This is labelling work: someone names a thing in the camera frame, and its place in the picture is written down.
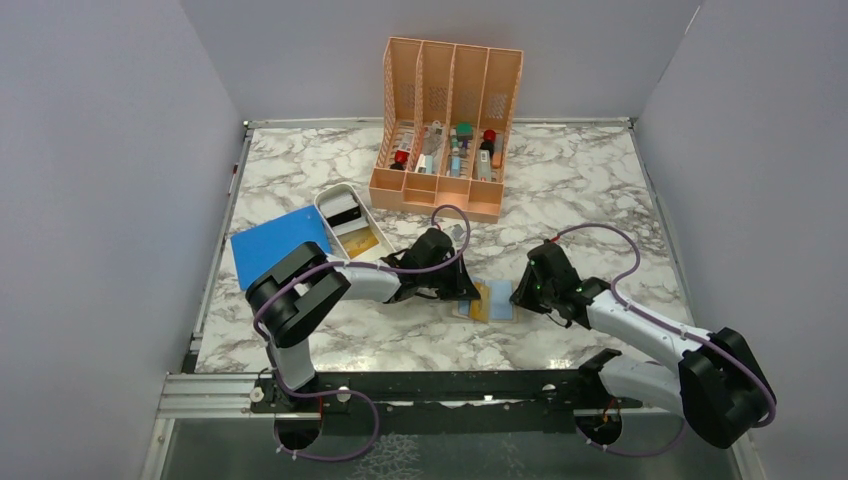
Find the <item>gold credit card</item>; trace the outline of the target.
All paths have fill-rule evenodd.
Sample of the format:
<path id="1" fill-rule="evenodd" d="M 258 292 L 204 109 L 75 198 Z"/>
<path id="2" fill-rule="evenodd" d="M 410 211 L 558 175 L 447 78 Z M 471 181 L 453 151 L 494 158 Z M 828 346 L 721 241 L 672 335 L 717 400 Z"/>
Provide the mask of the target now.
<path id="1" fill-rule="evenodd" d="M 475 282 L 474 284 L 481 294 L 481 299 L 469 302 L 468 316 L 474 321 L 489 323 L 491 289 L 485 282 Z"/>

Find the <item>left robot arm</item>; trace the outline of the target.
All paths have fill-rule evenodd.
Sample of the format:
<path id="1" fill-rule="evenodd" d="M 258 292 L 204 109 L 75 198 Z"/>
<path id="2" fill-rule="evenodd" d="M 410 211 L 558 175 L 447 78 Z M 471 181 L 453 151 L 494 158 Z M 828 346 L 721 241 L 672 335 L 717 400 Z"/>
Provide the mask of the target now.
<path id="1" fill-rule="evenodd" d="M 422 296 L 426 290 L 441 301 L 479 300 L 462 253 L 435 227 L 411 247 L 373 261 L 343 260 L 309 241 L 255 280 L 245 297 L 254 327 L 266 341 L 279 401 L 294 411 L 313 401 L 315 368 L 309 338 L 339 302 L 392 304 Z"/>

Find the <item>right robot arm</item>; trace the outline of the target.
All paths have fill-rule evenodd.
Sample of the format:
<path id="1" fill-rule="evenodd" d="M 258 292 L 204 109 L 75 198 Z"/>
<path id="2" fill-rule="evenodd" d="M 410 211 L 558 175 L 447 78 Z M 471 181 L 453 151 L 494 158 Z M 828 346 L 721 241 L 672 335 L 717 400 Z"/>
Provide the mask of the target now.
<path id="1" fill-rule="evenodd" d="M 672 321 L 622 297 L 602 279 L 583 279 L 564 250 L 546 241 L 527 254 L 510 297 L 535 313 L 557 313 L 628 343 L 647 360 L 605 349 L 579 366 L 577 393 L 600 407 L 631 399 L 680 417 L 708 444 L 727 449 L 776 412 L 776 395 L 745 338 Z"/>

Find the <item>beige card holder wallet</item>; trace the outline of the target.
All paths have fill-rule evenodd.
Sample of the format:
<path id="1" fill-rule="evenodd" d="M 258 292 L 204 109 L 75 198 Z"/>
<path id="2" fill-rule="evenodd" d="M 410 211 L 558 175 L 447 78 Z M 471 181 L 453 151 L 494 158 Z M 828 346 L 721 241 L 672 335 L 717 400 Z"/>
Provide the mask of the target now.
<path id="1" fill-rule="evenodd" d="M 454 304 L 452 315 L 478 323 L 516 323 L 517 308 L 511 303 L 514 283 L 509 280 L 472 278 L 481 295 L 479 300 L 460 300 Z"/>

